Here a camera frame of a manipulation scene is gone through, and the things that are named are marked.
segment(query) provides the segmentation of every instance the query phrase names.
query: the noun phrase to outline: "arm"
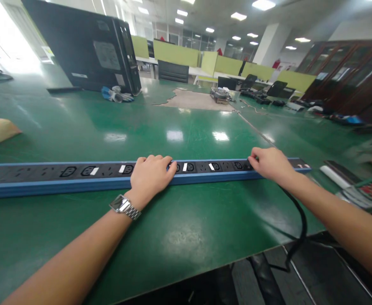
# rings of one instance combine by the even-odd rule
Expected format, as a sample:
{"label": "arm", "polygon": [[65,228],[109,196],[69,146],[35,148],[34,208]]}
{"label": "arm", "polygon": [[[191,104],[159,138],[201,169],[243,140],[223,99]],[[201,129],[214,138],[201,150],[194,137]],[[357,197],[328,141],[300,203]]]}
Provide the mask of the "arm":
{"label": "arm", "polygon": [[[125,193],[139,211],[172,180],[176,162],[171,157],[139,158],[131,175],[132,189]],[[132,220],[107,212],[41,267],[3,304],[79,304],[104,269]]]}
{"label": "arm", "polygon": [[297,197],[372,274],[372,215],[297,173],[284,154],[276,148],[254,147],[248,159],[263,177],[275,181]]}

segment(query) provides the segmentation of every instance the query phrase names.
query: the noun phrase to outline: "hand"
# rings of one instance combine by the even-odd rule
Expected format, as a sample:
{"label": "hand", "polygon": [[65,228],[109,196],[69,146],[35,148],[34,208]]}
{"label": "hand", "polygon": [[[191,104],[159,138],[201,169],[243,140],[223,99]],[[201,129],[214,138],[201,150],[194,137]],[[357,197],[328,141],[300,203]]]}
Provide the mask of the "hand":
{"label": "hand", "polygon": [[148,158],[140,157],[136,161],[131,175],[132,189],[125,195],[132,205],[139,211],[159,192],[163,191],[176,173],[177,162],[174,161],[169,170],[166,170],[172,157],[150,155]]}
{"label": "hand", "polygon": [[274,147],[254,147],[248,160],[254,170],[277,184],[284,184],[297,174],[286,156]]}

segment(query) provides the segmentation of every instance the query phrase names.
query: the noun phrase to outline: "green tabletop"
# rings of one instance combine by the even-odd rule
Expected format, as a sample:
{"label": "green tabletop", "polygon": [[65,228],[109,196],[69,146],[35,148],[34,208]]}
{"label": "green tabletop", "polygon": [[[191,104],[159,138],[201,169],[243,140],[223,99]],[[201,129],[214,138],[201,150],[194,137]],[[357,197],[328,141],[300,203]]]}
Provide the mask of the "green tabletop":
{"label": "green tabletop", "polygon": [[[56,66],[14,76],[0,84],[0,117],[23,134],[0,143],[0,163],[130,161],[149,154],[246,158],[253,146],[274,144],[320,166],[335,153],[323,129],[317,138],[322,122],[281,109],[259,107],[269,113],[261,115],[240,108],[240,102],[235,105],[240,114],[155,106],[178,86],[207,92],[193,85],[142,79],[143,93],[133,103],[116,104],[97,92],[50,96],[47,86],[68,85]],[[340,141],[349,136],[342,132],[328,125],[327,133]],[[218,140],[215,133],[225,137]],[[335,143],[341,151],[355,142]],[[106,213],[119,192],[124,191],[0,199],[0,302]],[[309,234],[324,230],[305,213]],[[86,303],[116,303],[169,285],[287,243],[300,229],[294,205],[271,181],[171,186],[130,228]]]}

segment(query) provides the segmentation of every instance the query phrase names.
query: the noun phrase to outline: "wristwatch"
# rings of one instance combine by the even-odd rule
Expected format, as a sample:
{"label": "wristwatch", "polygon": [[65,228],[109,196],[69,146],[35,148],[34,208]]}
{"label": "wristwatch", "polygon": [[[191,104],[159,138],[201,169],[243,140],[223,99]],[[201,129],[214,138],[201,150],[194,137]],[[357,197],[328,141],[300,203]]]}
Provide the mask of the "wristwatch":
{"label": "wristwatch", "polygon": [[141,215],[141,212],[134,208],[130,200],[123,195],[118,195],[110,203],[110,207],[117,213],[129,216],[132,220],[136,220]]}

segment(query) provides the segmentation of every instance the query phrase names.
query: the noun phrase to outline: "cubicle partition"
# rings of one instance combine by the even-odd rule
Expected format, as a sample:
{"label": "cubicle partition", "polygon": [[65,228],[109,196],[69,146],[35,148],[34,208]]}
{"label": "cubicle partition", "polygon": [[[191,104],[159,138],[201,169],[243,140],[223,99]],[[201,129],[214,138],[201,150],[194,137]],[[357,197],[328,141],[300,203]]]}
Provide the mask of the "cubicle partition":
{"label": "cubicle partition", "polygon": [[190,49],[158,40],[153,41],[156,60],[167,61],[189,67],[197,67],[199,50]]}
{"label": "cubicle partition", "polygon": [[148,42],[146,38],[131,35],[135,56],[149,58]]}
{"label": "cubicle partition", "polygon": [[293,71],[282,71],[277,80],[287,83],[287,87],[294,88],[301,92],[306,92],[313,81],[316,79],[315,75],[303,74]]}
{"label": "cubicle partition", "polygon": [[204,51],[203,60],[201,62],[201,69],[210,76],[213,76],[218,57],[219,56],[217,52]]}
{"label": "cubicle partition", "polygon": [[253,74],[256,75],[261,80],[268,81],[272,77],[274,71],[275,69],[271,67],[246,62],[241,76],[247,77],[249,74]]}
{"label": "cubicle partition", "polygon": [[215,71],[230,75],[238,75],[242,64],[243,61],[229,57],[218,56],[217,63],[215,65]]}

